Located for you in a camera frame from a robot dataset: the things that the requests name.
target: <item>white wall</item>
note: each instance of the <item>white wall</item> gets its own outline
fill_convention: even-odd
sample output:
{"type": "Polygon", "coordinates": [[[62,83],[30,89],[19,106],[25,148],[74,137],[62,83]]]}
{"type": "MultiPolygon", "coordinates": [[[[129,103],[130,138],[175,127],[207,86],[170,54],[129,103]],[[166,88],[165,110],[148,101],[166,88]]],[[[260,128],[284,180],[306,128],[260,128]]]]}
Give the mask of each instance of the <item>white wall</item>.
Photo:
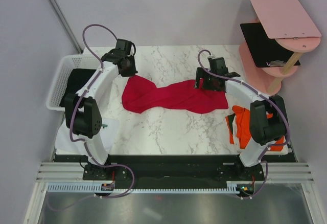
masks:
{"type": "MultiPolygon", "coordinates": [[[[250,0],[57,0],[72,31],[92,23],[110,27],[137,46],[240,44],[240,23],[255,18],[250,0]]],[[[92,29],[93,46],[114,46],[113,38],[92,29]]]]}
{"type": "Polygon", "coordinates": [[[0,0],[0,222],[22,223],[59,114],[45,99],[74,49],[47,0],[0,0]]]}
{"type": "Polygon", "coordinates": [[[327,0],[300,0],[322,33],[320,46],[304,54],[298,71],[284,79],[285,100],[294,151],[312,166],[327,210],[327,0]]]}

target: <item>red cloth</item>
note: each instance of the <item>red cloth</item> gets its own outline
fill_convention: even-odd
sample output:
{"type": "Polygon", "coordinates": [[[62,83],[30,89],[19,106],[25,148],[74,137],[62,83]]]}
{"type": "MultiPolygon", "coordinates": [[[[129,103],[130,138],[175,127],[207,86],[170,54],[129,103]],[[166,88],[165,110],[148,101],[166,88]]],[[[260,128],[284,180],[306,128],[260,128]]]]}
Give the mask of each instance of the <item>red cloth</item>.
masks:
{"type": "Polygon", "coordinates": [[[215,109],[228,109],[224,92],[196,89],[194,84],[195,80],[187,80],[157,88],[153,82],[134,76],[127,81],[122,104],[126,110],[134,113],[142,113],[156,106],[186,109],[198,114],[210,113],[215,109]]]}

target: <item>plastic basket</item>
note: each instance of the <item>plastic basket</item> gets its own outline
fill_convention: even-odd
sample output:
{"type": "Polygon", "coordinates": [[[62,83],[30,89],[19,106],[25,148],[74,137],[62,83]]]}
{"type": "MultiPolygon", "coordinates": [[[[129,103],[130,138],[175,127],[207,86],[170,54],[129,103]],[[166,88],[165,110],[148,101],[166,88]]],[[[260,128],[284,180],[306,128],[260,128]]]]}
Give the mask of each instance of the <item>plastic basket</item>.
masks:
{"type": "Polygon", "coordinates": [[[60,101],[65,93],[68,78],[73,69],[97,69],[100,67],[99,61],[93,55],[68,55],[65,56],[56,71],[52,81],[50,92],[46,101],[46,106],[50,110],[65,111],[60,107],[60,101]]]}

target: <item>orange garment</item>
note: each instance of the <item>orange garment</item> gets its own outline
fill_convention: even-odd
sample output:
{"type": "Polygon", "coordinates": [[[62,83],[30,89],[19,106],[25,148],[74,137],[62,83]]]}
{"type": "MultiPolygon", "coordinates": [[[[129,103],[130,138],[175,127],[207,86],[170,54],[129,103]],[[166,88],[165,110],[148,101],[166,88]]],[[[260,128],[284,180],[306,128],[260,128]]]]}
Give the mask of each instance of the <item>orange garment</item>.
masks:
{"type": "MultiPolygon", "coordinates": [[[[232,107],[232,110],[234,111],[236,115],[236,125],[237,125],[237,134],[236,137],[239,138],[240,140],[240,149],[245,149],[247,144],[249,143],[251,139],[251,133],[250,133],[250,111],[248,109],[242,108],[240,106],[234,105],[232,107]]],[[[234,144],[231,130],[229,128],[229,135],[231,136],[231,139],[229,139],[229,142],[234,144]]],[[[276,141],[275,144],[281,144],[284,142],[284,136],[276,141]]],[[[282,146],[272,146],[271,151],[281,151],[283,149],[282,146]]]]}

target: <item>marble tabletop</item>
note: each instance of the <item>marble tabletop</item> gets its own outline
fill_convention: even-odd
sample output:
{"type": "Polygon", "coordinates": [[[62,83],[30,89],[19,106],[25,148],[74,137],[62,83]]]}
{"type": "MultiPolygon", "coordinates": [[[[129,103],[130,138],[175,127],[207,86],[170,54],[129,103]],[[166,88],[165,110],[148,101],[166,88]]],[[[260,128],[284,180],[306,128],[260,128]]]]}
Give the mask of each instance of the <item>marble tabletop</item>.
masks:
{"type": "MultiPolygon", "coordinates": [[[[137,47],[136,69],[138,75],[151,80],[157,87],[195,79],[199,66],[197,55],[200,50],[208,49],[214,56],[224,57],[230,72],[244,77],[238,48],[238,45],[137,47]]],[[[111,49],[92,48],[100,56],[111,49]]],[[[205,53],[202,60],[208,67],[205,53]]],[[[121,76],[114,80],[107,110],[102,114],[120,122],[110,154],[238,154],[237,147],[229,143],[225,120],[227,115],[232,114],[233,105],[241,105],[234,97],[226,94],[229,109],[203,115],[162,107],[136,114],[122,106],[121,98],[127,80],[121,76]]]]}

